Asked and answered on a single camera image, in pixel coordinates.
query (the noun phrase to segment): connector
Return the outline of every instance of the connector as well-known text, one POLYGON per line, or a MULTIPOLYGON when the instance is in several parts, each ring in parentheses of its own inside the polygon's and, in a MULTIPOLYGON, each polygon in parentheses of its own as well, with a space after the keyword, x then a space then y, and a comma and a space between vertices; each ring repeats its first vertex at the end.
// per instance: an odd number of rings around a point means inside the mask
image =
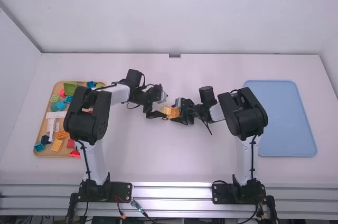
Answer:
POLYGON ((142 213, 143 215, 145 214, 145 212, 144 212, 142 206, 141 206, 139 203, 137 203, 135 200, 132 200, 132 201, 130 202, 130 205, 132 205, 132 207, 137 208, 137 210, 138 210, 140 213, 142 213))

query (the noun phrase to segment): metal extrusion frame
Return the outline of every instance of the metal extrusion frame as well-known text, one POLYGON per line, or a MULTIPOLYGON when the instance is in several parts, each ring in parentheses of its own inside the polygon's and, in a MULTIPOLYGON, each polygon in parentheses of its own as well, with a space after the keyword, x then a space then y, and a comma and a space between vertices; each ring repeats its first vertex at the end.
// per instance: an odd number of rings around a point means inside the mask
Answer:
MULTIPOLYGON (((150 217, 249 218, 255 210, 250 205, 213 204, 211 183, 132 184, 133 199, 150 217)), ((78 188, 78 184, 0 184, 0 214, 65 216, 69 196, 78 188)), ((338 184, 266 184, 266 192, 275 197, 280 219, 338 219, 338 184)), ((120 207, 127 217, 142 217, 130 204, 121 203, 120 207)), ((85 208, 86 203, 78 203, 75 214, 83 215, 85 208)), ((116 203, 89 203, 87 215, 119 216, 119 212, 116 203)))

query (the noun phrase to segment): yellow lego brick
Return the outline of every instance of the yellow lego brick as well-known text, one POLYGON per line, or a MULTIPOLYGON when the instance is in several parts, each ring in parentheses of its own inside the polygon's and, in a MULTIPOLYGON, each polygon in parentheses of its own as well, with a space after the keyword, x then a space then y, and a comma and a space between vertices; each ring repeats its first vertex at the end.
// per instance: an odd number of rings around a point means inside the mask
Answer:
POLYGON ((52 151, 58 152, 62 148, 63 141, 56 139, 51 147, 52 151))
POLYGON ((55 132, 55 139, 62 139, 66 137, 69 137, 69 133, 67 133, 65 130, 55 132))
POLYGON ((180 116, 180 110, 178 108, 172 108, 169 106, 165 106, 161 112, 166 114, 168 119, 180 116))

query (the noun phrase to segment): white backdrop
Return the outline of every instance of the white backdrop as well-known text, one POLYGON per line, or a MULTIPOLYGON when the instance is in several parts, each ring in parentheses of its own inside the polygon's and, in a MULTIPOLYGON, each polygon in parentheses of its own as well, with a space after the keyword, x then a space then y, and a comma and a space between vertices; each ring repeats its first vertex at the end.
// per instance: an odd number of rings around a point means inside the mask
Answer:
POLYGON ((338 91, 338 0, 0 1, 44 52, 320 53, 338 91))

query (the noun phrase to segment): white wall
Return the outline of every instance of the white wall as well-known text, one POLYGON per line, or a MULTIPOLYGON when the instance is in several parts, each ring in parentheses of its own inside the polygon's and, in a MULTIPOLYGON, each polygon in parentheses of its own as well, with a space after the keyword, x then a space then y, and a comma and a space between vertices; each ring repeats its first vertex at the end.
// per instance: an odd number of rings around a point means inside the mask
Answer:
POLYGON ((45 52, 321 53, 338 0, 0 0, 45 52))
MULTIPOLYGON (((41 56, 37 48, 1 8, 0 56, 1 159, 41 56)), ((32 112, 34 112, 34 103, 31 105, 32 112)))

